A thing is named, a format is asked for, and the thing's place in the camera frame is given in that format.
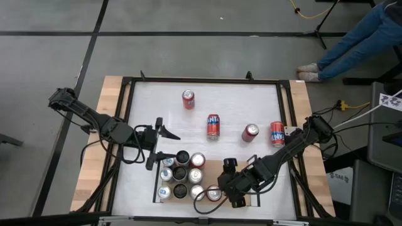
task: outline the sticker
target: sticker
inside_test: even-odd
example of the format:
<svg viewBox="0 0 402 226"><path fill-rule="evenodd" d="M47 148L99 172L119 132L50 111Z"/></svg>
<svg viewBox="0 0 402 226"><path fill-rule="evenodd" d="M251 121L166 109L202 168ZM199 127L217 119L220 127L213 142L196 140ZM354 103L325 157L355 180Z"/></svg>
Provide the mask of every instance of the sticker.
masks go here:
<svg viewBox="0 0 402 226"><path fill-rule="evenodd" d="M385 101L387 101L389 98L391 98L390 95L379 94L379 103L382 104ZM402 99L393 97L387 103L383 104L383 106L402 111Z"/></svg>

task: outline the red soda can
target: red soda can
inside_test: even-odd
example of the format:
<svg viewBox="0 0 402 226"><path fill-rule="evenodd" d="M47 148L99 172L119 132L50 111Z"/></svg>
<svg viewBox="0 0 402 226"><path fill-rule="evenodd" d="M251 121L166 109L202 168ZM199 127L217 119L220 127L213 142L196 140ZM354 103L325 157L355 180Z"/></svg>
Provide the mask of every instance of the red soda can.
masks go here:
<svg viewBox="0 0 402 226"><path fill-rule="evenodd" d="M194 92L191 90L184 90L182 93L183 105L186 109L193 109L195 106Z"/></svg>
<svg viewBox="0 0 402 226"><path fill-rule="evenodd" d="M282 122L271 123L271 142L277 148L285 145L285 127Z"/></svg>
<svg viewBox="0 0 402 226"><path fill-rule="evenodd" d="M245 142L251 142L258 135L259 129L255 124L248 124L244 129L241 137Z"/></svg>
<svg viewBox="0 0 402 226"><path fill-rule="evenodd" d="M207 119L207 137L218 140L220 135L220 119L217 114L210 114Z"/></svg>

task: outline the person's leg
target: person's leg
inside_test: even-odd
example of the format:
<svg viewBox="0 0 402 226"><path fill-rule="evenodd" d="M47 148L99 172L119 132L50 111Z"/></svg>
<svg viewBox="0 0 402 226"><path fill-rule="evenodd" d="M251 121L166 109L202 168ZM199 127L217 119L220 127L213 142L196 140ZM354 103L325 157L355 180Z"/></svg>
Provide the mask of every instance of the person's leg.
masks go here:
<svg viewBox="0 0 402 226"><path fill-rule="evenodd" d="M372 35L381 24L381 12L384 12L382 4L378 4L373 8L363 19L356 25L356 27L349 31L324 57L317 63L320 70L336 61L343 54L351 48L360 43L363 39Z"/></svg>
<svg viewBox="0 0 402 226"><path fill-rule="evenodd" d="M362 41L352 53L318 73L319 80L332 78L380 51L402 42L402 26L380 12L381 25L370 37Z"/></svg>

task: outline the soda can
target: soda can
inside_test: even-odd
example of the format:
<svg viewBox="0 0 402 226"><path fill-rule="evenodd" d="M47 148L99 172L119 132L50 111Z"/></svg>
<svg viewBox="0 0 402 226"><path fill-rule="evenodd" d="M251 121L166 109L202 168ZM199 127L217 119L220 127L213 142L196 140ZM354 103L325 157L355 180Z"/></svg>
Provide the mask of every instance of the soda can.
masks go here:
<svg viewBox="0 0 402 226"><path fill-rule="evenodd" d="M190 164L190 155L188 152L181 150L176 154L176 162L179 166L188 167Z"/></svg>
<svg viewBox="0 0 402 226"><path fill-rule="evenodd" d="M164 160L162 160L162 163L165 167L173 169L173 165L175 164L175 159L174 158L164 159Z"/></svg>
<svg viewBox="0 0 402 226"><path fill-rule="evenodd" d="M203 178L202 171L200 169L194 168L191 169L190 172L188 173L188 180L190 183L196 185L201 183Z"/></svg>
<svg viewBox="0 0 402 226"><path fill-rule="evenodd" d="M188 190L184 184L178 184L173 189L173 194L176 198L184 198L187 196Z"/></svg>
<svg viewBox="0 0 402 226"><path fill-rule="evenodd" d="M244 129L241 137L245 142L251 142L253 139L258 135L259 129L258 126L255 124L248 124Z"/></svg>
<svg viewBox="0 0 402 226"><path fill-rule="evenodd" d="M219 187L216 185L211 185L211 186L209 186L208 189L219 189ZM207 192L207 198L212 202L216 202L216 201L220 200L221 197L222 197L222 192L220 190L214 190L214 191Z"/></svg>
<svg viewBox="0 0 402 226"><path fill-rule="evenodd" d="M285 145L285 127L282 122L271 123L271 142L277 148Z"/></svg>
<svg viewBox="0 0 402 226"><path fill-rule="evenodd" d="M173 169L173 179L179 183L186 183L187 170L183 166L177 166Z"/></svg>
<svg viewBox="0 0 402 226"><path fill-rule="evenodd" d="M193 109L195 106L194 92L191 90L184 90L182 93L183 105L186 109Z"/></svg>
<svg viewBox="0 0 402 226"><path fill-rule="evenodd" d="M207 119L207 137L218 140L220 135L220 118L217 114L210 114Z"/></svg>
<svg viewBox="0 0 402 226"><path fill-rule="evenodd" d="M191 156L190 166L191 168L202 169L205 165L205 156L202 153L194 153Z"/></svg>
<svg viewBox="0 0 402 226"><path fill-rule="evenodd" d="M204 189L200 185L194 185L191 188L190 196L194 200L195 197L197 197L197 195L199 193L202 193L203 191L204 191ZM204 196L205 196L205 193L202 193L200 196L198 196L197 201L201 201Z"/></svg>
<svg viewBox="0 0 402 226"><path fill-rule="evenodd" d="M169 186L163 185L158 188L158 196L161 200L168 200L171 198L171 191Z"/></svg>
<svg viewBox="0 0 402 226"><path fill-rule="evenodd" d="M173 172L170 168L163 168L161 173L159 174L162 181L172 182L173 181Z"/></svg>

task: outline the can lid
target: can lid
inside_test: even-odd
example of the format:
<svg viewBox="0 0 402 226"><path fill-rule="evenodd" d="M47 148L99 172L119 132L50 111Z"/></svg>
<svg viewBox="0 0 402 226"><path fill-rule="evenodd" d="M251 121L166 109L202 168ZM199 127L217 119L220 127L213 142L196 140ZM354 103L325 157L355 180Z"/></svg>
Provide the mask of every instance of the can lid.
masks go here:
<svg viewBox="0 0 402 226"><path fill-rule="evenodd" d="M202 179L202 171L197 168L190 170L188 175L192 182L199 182Z"/></svg>
<svg viewBox="0 0 402 226"><path fill-rule="evenodd" d="M173 189L176 198L184 198L187 195L187 187L184 184L178 184Z"/></svg>
<svg viewBox="0 0 402 226"><path fill-rule="evenodd" d="M183 166L178 166L175 169L173 169L173 177L176 180L181 180L185 178L187 175L187 171Z"/></svg>
<svg viewBox="0 0 402 226"><path fill-rule="evenodd" d="M194 153L191 162L194 166L201 166L205 163L205 156L202 153Z"/></svg>
<svg viewBox="0 0 402 226"><path fill-rule="evenodd" d="M219 189L219 187L216 186L216 185L211 185L211 186L209 186L208 189ZM221 198L222 192L220 190L208 191L207 196L212 201L216 201L216 200L219 200Z"/></svg>
<svg viewBox="0 0 402 226"><path fill-rule="evenodd" d="M171 179L171 177L173 176L173 173L171 172L171 169L169 168L163 168L161 173L160 173L161 179L163 181L168 181Z"/></svg>
<svg viewBox="0 0 402 226"><path fill-rule="evenodd" d="M158 196L162 199L169 198L170 193L170 188L166 185L163 185L158 189Z"/></svg>
<svg viewBox="0 0 402 226"><path fill-rule="evenodd" d="M165 166L173 166L173 164L175 163L175 159L174 158L164 159L164 160L162 160L162 163Z"/></svg>
<svg viewBox="0 0 402 226"><path fill-rule="evenodd" d="M179 163L186 163L189 159L190 159L190 155L188 154L188 152L186 152L184 150L177 152L176 160Z"/></svg>
<svg viewBox="0 0 402 226"><path fill-rule="evenodd" d="M248 124L247 125L247 132L251 135L257 135L259 132L258 126L255 124Z"/></svg>
<svg viewBox="0 0 402 226"><path fill-rule="evenodd" d="M199 194L199 193L201 193L201 192L203 192L204 191L204 189L200 186L200 185L194 185L192 188L191 188L191 192L190 192L190 195L191 195L191 197L193 198L193 200L195 199L195 197ZM201 194L198 198L197 198L197 201L200 201L203 197L204 197L204 193L203 194Z"/></svg>
<svg viewBox="0 0 402 226"><path fill-rule="evenodd" d="M186 98L186 99L190 99L194 96L194 92L191 90L184 90L182 97Z"/></svg>

